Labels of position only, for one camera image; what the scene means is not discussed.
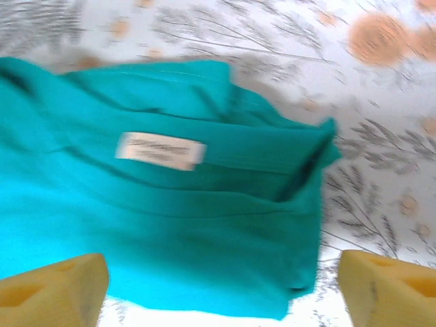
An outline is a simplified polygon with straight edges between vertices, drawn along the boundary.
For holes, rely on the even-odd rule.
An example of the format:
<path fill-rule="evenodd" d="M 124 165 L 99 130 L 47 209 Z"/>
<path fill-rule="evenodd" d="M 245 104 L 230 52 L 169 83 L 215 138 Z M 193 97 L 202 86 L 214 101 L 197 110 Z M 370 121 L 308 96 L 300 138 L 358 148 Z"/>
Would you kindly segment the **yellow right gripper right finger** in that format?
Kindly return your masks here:
<path fill-rule="evenodd" d="M 345 250 L 338 284 L 354 326 L 435 326 L 433 268 Z"/>

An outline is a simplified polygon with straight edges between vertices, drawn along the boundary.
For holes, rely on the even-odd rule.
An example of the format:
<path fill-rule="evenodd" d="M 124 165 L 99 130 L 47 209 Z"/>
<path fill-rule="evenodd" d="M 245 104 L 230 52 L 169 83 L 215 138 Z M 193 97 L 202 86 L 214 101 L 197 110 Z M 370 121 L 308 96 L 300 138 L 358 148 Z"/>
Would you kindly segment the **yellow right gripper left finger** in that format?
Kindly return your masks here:
<path fill-rule="evenodd" d="M 109 285 L 100 253 L 1 280 L 1 325 L 96 326 Z"/>

